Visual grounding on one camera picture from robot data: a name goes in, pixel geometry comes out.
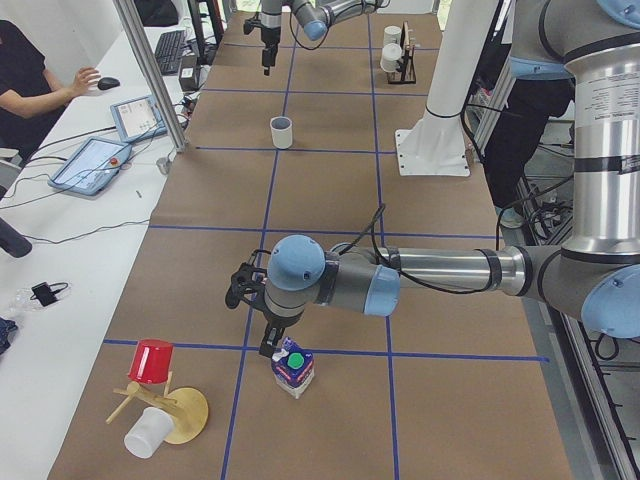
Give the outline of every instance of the red cup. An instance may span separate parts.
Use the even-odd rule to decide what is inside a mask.
[[[172,353],[172,343],[154,339],[140,340],[128,377],[138,383],[166,382]]]

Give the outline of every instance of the person's arm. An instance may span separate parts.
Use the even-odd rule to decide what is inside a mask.
[[[48,68],[44,69],[44,71],[42,72],[42,76],[45,78],[45,80],[47,80],[49,88],[51,88],[52,92],[57,92],[61,88],[64,88],[64,84],[60,81],[58,76]]]
[[[0,108],[18,115],[22,118],[31,118],[36,115],[50,112],[59,108],[76,97],[84,95],[89,87],[95,85],[100,78],[98,71],[92,67],[84,67],[78,70],[76,77],[68,87],[38,95],[36,97],[23,97],[15,90],[7,90],[0,95]]]

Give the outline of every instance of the black cylinder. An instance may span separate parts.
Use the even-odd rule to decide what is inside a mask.
[[[20,258],[31,251],[32,245],[29,240],[0,218],[0,248],[12,257]]]

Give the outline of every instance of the green circle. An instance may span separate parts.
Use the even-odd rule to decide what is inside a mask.
[[[295,352],[289,355],[287,365],[293,369],[298,369],[304,364],[304,357],[301,353]]]

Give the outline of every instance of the person's hand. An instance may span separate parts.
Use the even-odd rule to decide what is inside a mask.
[[[89,87],[98,83],[100,73],[93,67],[83,67],[76,73],[76,78],[70,85],[73,98],[84,95],[89,91]]]

